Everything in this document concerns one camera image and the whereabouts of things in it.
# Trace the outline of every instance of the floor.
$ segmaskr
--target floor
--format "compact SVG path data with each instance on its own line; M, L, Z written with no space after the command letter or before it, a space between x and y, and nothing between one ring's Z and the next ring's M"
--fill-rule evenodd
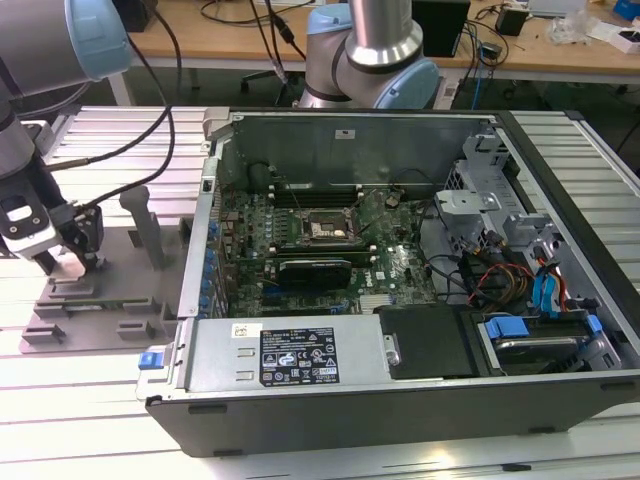
M260 79L250 83L248 93L240 92L240 80L251 72L229 70L200 70L201 88L192 90L186 75L182 87L181 103L185 105L232 105L270 107L274 105L280 89L277 78ZM157 105L158 95L142 68L132 68L126 74L138 105ZM167 91L175 87L175 70L157 69L157 75ZM55 94L27 99L19 109L30 110L66 98L74 88ZM302 82L293 88L283 105L290 105L302 93ZM454 103L455 109L469 109L476 90L476 82L469 81ZM622 93L610 85L511 82L484 80L479 93L478 109L482 110L574 110L582 113L596 131L616 149L629 129L640 118L640 89L631 88ZM80 102L87 105L113 105L108 82L92 85ZM622 158L634 171L640 170L640 129L621 151Z

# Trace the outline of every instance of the light blue robot joint cap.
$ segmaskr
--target light blue robot joint cap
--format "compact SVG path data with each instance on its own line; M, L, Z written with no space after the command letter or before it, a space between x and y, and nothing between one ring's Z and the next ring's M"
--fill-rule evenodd
M438 85L440 73L431 60L422 58L387 86L374 108L424 108Z
M87 77L98 81L129 68L127 32L112 0L65 0L65 16L73 50Z
M337 32L351 28L349 5L336 3L314 8L309 15L307 34Z

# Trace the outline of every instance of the computer tower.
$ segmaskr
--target computer tower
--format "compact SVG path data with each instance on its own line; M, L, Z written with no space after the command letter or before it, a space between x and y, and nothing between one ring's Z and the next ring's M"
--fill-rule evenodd
M154 7L158 0L147 0ZM138 0L113 0L127 32L144 32L153 14Z
M413 0L413 19L422 27L426 57L453 57L470 0Z

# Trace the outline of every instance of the power supply label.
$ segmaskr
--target power supply label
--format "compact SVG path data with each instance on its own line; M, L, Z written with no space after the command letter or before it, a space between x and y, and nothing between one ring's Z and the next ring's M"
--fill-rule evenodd
M260 383L265 387L340 383L333 328L262 330Z

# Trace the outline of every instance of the motherboard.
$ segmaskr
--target motherboard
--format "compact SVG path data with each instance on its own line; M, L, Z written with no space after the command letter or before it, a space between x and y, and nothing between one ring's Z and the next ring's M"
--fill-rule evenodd
M210 247L224 283L224 314L367 314L434 302L416 241L426 202L402 197L393 188L318 197L222 189ZM202 316L216 316L212 304L205 299Z

